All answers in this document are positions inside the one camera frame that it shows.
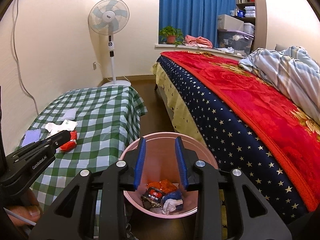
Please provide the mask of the person's hand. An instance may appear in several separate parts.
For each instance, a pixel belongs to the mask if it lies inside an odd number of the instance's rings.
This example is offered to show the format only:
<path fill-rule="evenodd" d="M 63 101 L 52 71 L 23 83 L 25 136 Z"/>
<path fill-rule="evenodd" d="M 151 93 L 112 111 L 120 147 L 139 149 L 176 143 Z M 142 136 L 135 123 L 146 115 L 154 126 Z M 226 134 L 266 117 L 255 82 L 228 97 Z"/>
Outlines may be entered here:
<path fill-rule="evenodd" d="M 41 218 L 42 210 L 37 198 L 35 197 L 35 194 L 31 191 L 31 189 L 28 189 L 23 197 L 27 200 L 29 205 L 23 204 L 22 206 L 19 206 L 14 204 L 6 206 L 5 208 L 23 218 L 26 218 L 27 220 L 37 223 L 37 221 Z"/>

